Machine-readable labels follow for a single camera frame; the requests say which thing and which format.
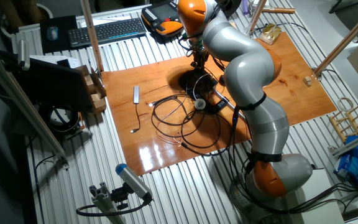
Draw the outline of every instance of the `wooden board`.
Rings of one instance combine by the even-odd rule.
[[[267,45],[263,42],[261,44],[266,49],[273,50],[282,58],[280,76],[269,86],[264,87],[264,91],[269,97],[284,107],[291,125],[336,110],[315,77],[312,77],[310,87],[307,87],[302,82],[305,76],[313,72],[286,33],[281,33],[273,45]],[[169,95],[183,93],[183,90],[178,86],[177,80],[183,72],[193,69],[190,66],[192,61],[192,57],[180,57],[117,72],[104,72],[102,74],[103,84],[127,165],[137,175],[146,174],[153,170],[198,156],[194,152],[190,152],[180,146],[182,142],[180,138],[161,139],[161,137],[157,136],[156,129],[151,121],[153,108],[149,106],[149,103]],[[223,74],[212,60],[207,61],[206,67],[217,77]],[[133,88],[136,85],[140,86],[140,103],[137,106],[137,110],[139,112],[141,129],[131,134],[130,131],[138,127],[135,105],[133,104]],[[226,89],[220,85],[216,89],[235,104]],[[211,101],[217,102],[218,99],[215,96],[211,96]],[[156,109],[156,114],[163,119],[164,116],[173,111],[178,105],[179,103],[173,100],[164,103]],[[186,99],[184,105],[187,112],[194,110],[194,103],[190,99]],[[232,110],[228,107],[225,107],[220,112],[220,115],[225,117],[230,123],[232,114]],[[184,117],[183,110],[179,108],[164,121],[181,123]],[[201,118],[201,113],[196,114],[193,120],[184,125],[183,132],[186,134],[194,130],[195,126],[200,123]],[[221,124],[221,136],[216,145],[207,149],[192,148],[199,152],[207,153],[226,147],[229,127],[225,121],[220,119],[218,122],[217,118],[211,115],[204,117],[204,121],[198,130],[189,135],[187,140],[199,146],[207,146],[213,143],[219,136],[219,123]],[[180,126],[171,127],[160,123],[158,128],[169,135],[180,133]],[[249,135],[246,132],[244,122],[239,121],[236,142],[245,141],[248,138]]]

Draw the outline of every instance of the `small wooden piece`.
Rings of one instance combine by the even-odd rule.
[[[310,87],[310,86],[311,86],[311,78],[310,78],[310,76],[304,77],[304,78],[303,78],[303,83],[304,83],[307,87]]]

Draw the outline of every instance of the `black monitor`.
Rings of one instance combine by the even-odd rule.
[[[0,51],[6,60],[17,62],[17,55]],[[28,71],[12,72],[26,95],[39,103],[91,113],[93,102],[81,71],[30,59]]]

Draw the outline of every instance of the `wooden block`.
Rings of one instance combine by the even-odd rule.
[[[100,97],[99,97],[99,95],[98,95],[98,94],[92,94],[92,95],[91,95],[91,97],[92,97],[92,100],[93,100],[94,102],[96,102],[96,101],[99,101],[99,100],[100,100]]]
[[[93,83],[93,81],[92,81],[92,77],[90,76],[89,70],[88,70],[88,68],[86,67],[86,65],[77,67],[77,68],[75,68],[75,69],[77,69],[77,70],[79,70],[79,71],[82,72],[82,75],[83,75],[84,78],[85,78],[86,85],[88,86],[89,93],[91,93],[91,94],[96,93],[96,90],[94,89],[94,83]]]
[[[98,94],[92,94],[91,96],[94,104],[94,112],[102,113],[106,109],[105,98],[100,98]]]
[[[304,83],[307,87],[311,86],[311,78],[310,78],[310,76],[304,77],[304,78],[303,78],[303,83]]]
[[[90,75],[91,75],[92,81],[95,85],[96,92],[99,94],[99,97],[101,99],[106,97],[106,90],[104,89],[103,84],[101,83],[101,80],[99,79],[96,72],[94,72],[93,68],[91,68]]]
[[[86,81],[86,85],[88,86],[89,93],[95,94],[96,89],[95,89],[95,85],[93,84],[91,76],[90,75],[85,75],[85,81]]]
[[[95,113],[102,113],[106,109],[105,98],[94,102],[94,107],[95,107]]]

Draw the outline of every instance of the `computer keyboard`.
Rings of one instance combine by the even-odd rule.
[[[109,22],[94,27],[99,44],[125,40],[144,35],[146,30],[140,18]],[[71,47],[83,47],[91,44],[87,28],[68,30]]]

